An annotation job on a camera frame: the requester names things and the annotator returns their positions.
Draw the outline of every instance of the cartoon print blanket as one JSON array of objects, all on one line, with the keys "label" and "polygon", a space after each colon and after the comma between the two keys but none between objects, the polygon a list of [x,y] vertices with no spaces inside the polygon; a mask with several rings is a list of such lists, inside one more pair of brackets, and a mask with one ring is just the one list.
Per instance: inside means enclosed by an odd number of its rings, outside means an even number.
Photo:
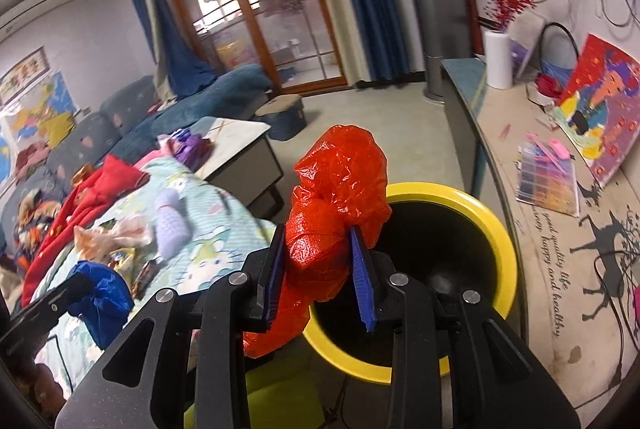
[{"label": "cartoon print blanket", "polygon": [[[171,287],[185,294],[206,289],[218,278],[239,270],[249,253],[269,245],[274,231],[272,223],[255,219],[228,192],[205,183],[173,158],[156,158],[146,164],[143,170],[151,176],[149,183],[118,200],[96,223],[131,214],[144,214],[155,224],[154,198],[159,190],[170,186],[180,192],[183,213],[188,218],[193,235],[182,251],[161,269],[142,300],[135,301],[129,319],[160,288]],[[156,250],[155,243],[152,243],[144,257],[139,258],[140,265],[153,258]],[[67,245],[40,283],[34,298],[62,283],[77,262],[78,254],[73,245]],[[50,335],[57,335],[60,352],[55,340],[49,341],[39,352],[36,361],[50,367],[68,398],[71,387],[78,385],[102,351],[94,344],[84,323],[68,314],[61,317]]]}]

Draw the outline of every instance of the pink pen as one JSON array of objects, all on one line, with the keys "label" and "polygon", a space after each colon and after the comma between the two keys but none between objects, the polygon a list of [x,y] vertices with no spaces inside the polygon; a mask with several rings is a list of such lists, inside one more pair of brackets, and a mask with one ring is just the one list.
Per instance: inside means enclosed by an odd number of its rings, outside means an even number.
[{"label": "pink pen", "polygon": [[535,144],[540,148],[540,150],[545,154],[545,156],[547,158],[549,158],[549,160],[551,160],[551,163],[553,165],[555,165],[562,174],[567,174],[566,171],[564,170],[564,167],[562,167],[560,165],[560,162],[558,161],[558,158],[556,158],[556,155],[554,155],[547,147],[546,145],[544,145],[539,139],[538,139],[538,135],[535,134],[531,134],[531,133],[527,133],[527,140],[531,141],[531,142],[535,142]]}]

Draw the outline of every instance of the lavender plush object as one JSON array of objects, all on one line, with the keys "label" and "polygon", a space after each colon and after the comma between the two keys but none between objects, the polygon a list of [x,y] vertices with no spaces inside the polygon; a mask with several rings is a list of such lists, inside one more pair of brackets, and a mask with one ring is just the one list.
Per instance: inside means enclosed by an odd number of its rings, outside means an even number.
[{"label": "lavender plush object", "polygon": [[176,256],[191,240],[187,222],[178,212],[180,194],[175,189],[163,189],[156,196],[156,239],[158,256],[168,261]]}]

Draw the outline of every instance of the yellow trash can rim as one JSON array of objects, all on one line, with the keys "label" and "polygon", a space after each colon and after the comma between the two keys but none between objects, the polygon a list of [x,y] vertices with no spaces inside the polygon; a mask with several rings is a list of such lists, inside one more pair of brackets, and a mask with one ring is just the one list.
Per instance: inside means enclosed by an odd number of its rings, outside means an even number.
[{"label": "yellow trash can rim", "polygon": [[[516,295],[518,265],[513,243],[504,225],[485,205],[461,190],[440,184],[426,182],[406,182],[390,184],[386,187],[388,203],[431,202],[447,206],[466,216],[484,234],[494,253],[497,272],[494,309],[506,319]],[[391,368],[369,364],[356,359],[340,349],[322,330],[313,305],[309,308],[310,319],[303,335],[327,362],[341,371],[364,380],[379,384],[391,383]],[[440,359],[440,374],[449,372],[449,359]]]}]

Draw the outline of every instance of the black deer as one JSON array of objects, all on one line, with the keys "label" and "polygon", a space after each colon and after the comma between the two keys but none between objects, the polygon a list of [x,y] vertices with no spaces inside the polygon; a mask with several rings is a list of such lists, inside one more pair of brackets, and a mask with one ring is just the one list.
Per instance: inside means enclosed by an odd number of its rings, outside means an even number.
[{"label": "black deer", "polygon": [[622,297],[624,293],[625,287],[621,286],[622,270],[616,260],[615,240],[618,234],[628,240],[628,233],[625,226],[616,219],[611,211],[609,211],[609,216],[611,217],[611,224],[605,225],[600,229],[595,226],[591,216],[582,218],[578,225],[582,226],[584,220],[588,220],[595,239],[576,249],[569,249],[570,253],[578,252],[578,250],[597,250],[604,265],[604,275],[602,276],[600,288],[597,290],[582,289],[583,293],[587,295],[602,294],[602,303],[597,306],[593,314],[582,314],[582,320],[584,321],[594,319],[598,312],[609,304],[610,297]]}]

